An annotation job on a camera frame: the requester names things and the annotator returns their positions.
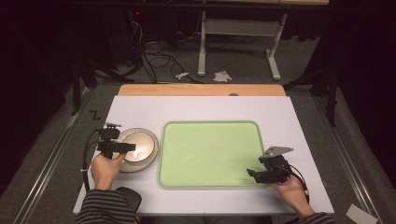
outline sleeve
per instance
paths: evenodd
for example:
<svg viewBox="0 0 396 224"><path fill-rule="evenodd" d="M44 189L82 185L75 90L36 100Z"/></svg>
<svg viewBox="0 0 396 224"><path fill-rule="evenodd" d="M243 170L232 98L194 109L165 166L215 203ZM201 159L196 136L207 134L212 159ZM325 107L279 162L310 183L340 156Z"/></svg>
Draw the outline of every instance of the sleeve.
<svg viewBox="0 0 396 224"><path fill-rule="evenodd" d="M85 195L76 223L134 223L129 201L116 190L92 189Z"/></svg>
<svg viewBox="0 0 396 224"><path fill-rule="evenodd" d="M299 222L300 224L335 224L335 220L326 213L316 213L308 217L305 221Z"/></svg>

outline round plate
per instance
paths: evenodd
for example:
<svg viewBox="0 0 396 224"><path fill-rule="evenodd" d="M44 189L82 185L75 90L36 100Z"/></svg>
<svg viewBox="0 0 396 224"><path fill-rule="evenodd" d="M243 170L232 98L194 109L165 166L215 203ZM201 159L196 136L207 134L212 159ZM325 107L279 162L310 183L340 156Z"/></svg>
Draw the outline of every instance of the round plate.
<svg viewBox="0 0 396 224"><path fill-rule="evenodd" d="M131 173L148 167L157 157L159 144L154 133L146 129L133 128L120 133L116 140L121 143L136 144L134 151L129 151L120 165L120 171Z"/></svg>

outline hand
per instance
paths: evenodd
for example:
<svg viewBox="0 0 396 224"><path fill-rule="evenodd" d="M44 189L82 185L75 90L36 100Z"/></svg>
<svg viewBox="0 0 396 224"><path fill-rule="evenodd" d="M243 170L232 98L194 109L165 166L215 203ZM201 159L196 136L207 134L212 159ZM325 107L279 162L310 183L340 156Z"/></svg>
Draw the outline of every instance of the hand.
<svg viewBox="0 0 396 224"><path fill-rule="evenodd" d="M93 159L91 162L91 173L96 189L111 189L113 181L120 171L120 164L125 157L126 153L120 154L114 160L110 160L99 154Z"/></svg>
<svg viewBox="0 0 396 224"><path fill-rule="evenodd" d="M301 221L315 214L305 198L302 183L294 175L290 175L289 180L285 183L269 184L269 186L276 189L285 203L295 211Z"/></svg>

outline white tabletop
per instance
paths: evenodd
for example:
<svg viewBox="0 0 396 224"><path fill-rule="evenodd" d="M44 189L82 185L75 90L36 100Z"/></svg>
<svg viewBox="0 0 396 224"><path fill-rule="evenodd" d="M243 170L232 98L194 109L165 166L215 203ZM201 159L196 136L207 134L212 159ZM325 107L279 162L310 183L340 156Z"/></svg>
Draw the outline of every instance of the white tabletop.
<svg viewBox="0 0 396 224"><path fill-rule="evenodd" d="M303 130L287 96L116 96L107 122L121 131L144 128L153 132L161 148L164 125L174 120L253 120L260 128L264 148L293 147L284 154L303 174L310 204L317 212L333 213ZM159 157L148 168L119 174L113 189L127 187L142 195L139 216L155 215L268 215L290 214L276 191L257 187L165 188L158 182ZM93 186L91 173L90 183ZM85 196L82 188L74 213Z"/></svg>

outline light green tray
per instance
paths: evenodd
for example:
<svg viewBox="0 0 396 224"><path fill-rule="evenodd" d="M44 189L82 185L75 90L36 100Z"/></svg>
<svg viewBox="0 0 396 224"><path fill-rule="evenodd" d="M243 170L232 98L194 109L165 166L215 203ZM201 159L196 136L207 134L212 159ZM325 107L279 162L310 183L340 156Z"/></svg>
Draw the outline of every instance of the light green tray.
<svg viewBox="0 0 396 224"><path fill-rule="evenodd" d="M253 121L172 121L163 129L159 181L165 187L257 186L263 144Z"/></svg>

